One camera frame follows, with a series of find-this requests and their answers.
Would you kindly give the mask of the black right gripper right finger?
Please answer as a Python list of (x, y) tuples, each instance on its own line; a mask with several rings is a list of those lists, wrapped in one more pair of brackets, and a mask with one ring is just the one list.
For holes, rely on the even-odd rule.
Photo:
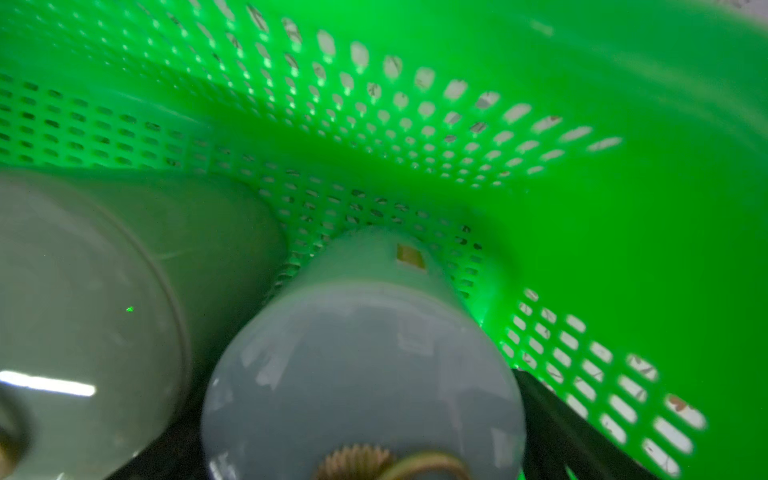
[(616, 447), (532, 374), (512, 371), (526, 424), (526, 479), (647, 479), (656, 476)]

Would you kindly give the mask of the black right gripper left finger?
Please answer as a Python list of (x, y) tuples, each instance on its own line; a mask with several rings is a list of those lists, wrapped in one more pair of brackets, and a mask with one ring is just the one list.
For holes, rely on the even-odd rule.
[(206, 478), (199, 413), (179, 418), (149, 447), (109, 476), (115, 480)]

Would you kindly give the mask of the blue-grey tea canister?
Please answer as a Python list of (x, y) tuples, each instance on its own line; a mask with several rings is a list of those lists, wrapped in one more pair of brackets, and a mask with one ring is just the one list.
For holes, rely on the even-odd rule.
[(200, 396), (287, 255), (244, 183), (1, 171), (1, 475), (105, 479)]
[(331, 240), (239, 331), (201, 434), (212, 479), (308, 479), (356, 445), (515, 479), (526, 443), (503, 356), (426, 245), (382, 227)]

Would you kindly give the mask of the green plastic basket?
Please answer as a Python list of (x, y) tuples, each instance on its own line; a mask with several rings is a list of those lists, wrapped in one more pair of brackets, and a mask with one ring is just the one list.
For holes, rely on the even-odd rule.
[(1, 162), (242, 182), (283, 289), (425, 242), (510, 366), (663, 479), (767, 475), (767, 19), (747, 1), (5, 1)]

